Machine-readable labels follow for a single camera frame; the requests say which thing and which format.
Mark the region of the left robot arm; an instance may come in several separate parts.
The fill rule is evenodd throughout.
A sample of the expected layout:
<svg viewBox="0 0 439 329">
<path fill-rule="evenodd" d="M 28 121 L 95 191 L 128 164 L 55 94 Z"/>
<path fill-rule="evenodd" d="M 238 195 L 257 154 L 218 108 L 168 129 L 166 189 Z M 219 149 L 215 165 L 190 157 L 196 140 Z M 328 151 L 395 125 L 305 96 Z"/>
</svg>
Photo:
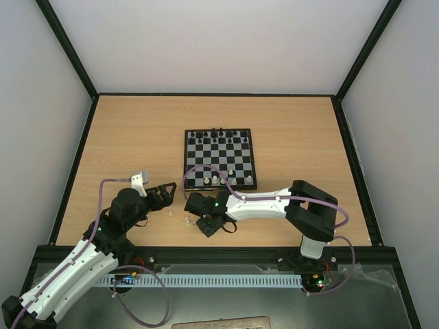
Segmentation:
<svg viewBox="0 0 439 329">
<path fill-rule="evenodd" d="M 150 212 L 172 205 L 176 183 L 145 189 L 123 188 L 97 218 L 68 256 L 40 283 L 2 305 L 7 328 L 56 328 L 66 312 L 102 277 L 114 270 L 146 272 L 134 262 L 135 246 L 128 231 Z"/>
</svg>

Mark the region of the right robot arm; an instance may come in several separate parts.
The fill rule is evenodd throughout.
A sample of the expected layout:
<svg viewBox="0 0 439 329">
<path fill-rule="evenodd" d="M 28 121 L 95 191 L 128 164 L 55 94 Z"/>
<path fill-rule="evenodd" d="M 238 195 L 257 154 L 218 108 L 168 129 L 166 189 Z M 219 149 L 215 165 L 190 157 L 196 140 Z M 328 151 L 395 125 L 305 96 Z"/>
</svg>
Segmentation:
<svg viewBox="0 0 439 329">
<path fill-rule="evenodd" d="M 334 239 L 338 200 L 302 180 L 289 188 L 268 193 L 220 191 L 215 197 L 191 193 L 185 211 L 196 215 L 196 225 L 207 237 L 224 229 L 226 223 L 237 227 L 245 219 L 285 219 L 302 234 L 300 263 L 309 269 L 323 260 L 323 248 Z"/>
</svg>

